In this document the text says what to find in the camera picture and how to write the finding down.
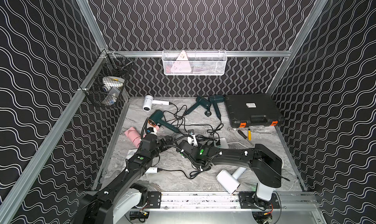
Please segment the white multicolour power strip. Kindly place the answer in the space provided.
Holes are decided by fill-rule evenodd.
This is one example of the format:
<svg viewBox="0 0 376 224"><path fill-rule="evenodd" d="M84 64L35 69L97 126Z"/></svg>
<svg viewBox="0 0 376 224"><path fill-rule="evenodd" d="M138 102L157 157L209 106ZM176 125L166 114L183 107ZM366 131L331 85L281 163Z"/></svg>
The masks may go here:
<svg viewBox="0 0 376 224"><path fill-rule="evenodd" d="M229 145L225 138L219 138L215 143L214 146L220 149L229 149Z"/></svg>

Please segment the black cable large green dryer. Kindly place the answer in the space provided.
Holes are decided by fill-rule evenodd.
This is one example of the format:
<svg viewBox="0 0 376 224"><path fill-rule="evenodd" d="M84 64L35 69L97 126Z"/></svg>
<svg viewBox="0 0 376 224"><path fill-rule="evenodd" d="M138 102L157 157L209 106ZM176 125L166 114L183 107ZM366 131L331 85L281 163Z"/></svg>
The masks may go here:
<svg viewBox="0 0 376 224"><path fill-rule="evenodd" d="M163 113L168 113L168 114L171 114L172 115L172 119L170 120L167 120L166 117L164 116L164 119L167 121L167 122L170 122L172 125L174 123L176 123L175 127L177 129L180 129L180 127L183 127L184 129L184 132L180 134L183 134L183 135L192 135L190 132L188 132L188 130L186 129L186 117L184 116L186 111L188 110L188 106L186 104L182 105L180 108L172 103L172 102L169 102L169 105L173 105L175 108L176 108L176 112L171 112L171 111L168 111L168 110L165 110L163 111Z"/></svg>

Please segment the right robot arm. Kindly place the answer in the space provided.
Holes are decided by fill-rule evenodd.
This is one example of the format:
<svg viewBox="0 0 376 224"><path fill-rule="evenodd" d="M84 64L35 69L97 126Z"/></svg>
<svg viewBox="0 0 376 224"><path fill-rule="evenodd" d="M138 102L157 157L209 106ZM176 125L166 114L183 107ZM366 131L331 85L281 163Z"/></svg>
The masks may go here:
<svg viewBox="0 0 376 224"><path fill-rule="evenodd" d="M259 180L256 191L259 200L270 201L273 191L281 187L282 159L262 144L246 149L201 148L183 140L177 152L199 169L209 165L229 165L252 170Z"/></svg>

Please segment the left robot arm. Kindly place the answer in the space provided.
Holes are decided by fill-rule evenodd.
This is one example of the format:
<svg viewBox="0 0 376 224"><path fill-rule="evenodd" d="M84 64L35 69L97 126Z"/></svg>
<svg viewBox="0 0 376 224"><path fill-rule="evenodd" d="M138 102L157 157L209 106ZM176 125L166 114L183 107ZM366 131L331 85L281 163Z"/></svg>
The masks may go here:
<svg viewBox="0 0 376 224"><path fill-rule="evenodd" d="M117 222L116 205L128 189L152 166L153 159L174 144L174 137L159 139L147 134L135 154L126 162L126 168L105 188L94 195L87 194L81 200L72 224L114 224Z"/></svg>

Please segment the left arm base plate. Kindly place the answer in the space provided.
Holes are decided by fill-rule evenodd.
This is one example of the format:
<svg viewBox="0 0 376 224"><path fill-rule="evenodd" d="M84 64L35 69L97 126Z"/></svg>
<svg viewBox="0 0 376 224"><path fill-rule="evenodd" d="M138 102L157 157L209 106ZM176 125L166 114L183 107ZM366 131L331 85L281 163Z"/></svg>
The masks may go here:
<svg viewBox="0 0 376 224"><path fill-rule="evenodd" d="M141 209L159 209L161 207L162 193L147 191L141 196Z"/></svg>

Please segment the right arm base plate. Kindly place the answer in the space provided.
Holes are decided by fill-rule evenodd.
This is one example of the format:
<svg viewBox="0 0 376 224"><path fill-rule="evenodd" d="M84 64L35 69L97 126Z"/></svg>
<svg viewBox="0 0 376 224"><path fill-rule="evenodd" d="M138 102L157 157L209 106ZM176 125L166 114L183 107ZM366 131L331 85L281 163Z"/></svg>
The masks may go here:
<svg viewBox="0 0 376 224"><path fill-rule="evenodd" d="M279 198L275 192L272 194L270 201L258 198L255 192L239 192L238 198L241 209L256 209L265 211L271 210L272 208L281 208Z"/></svg>

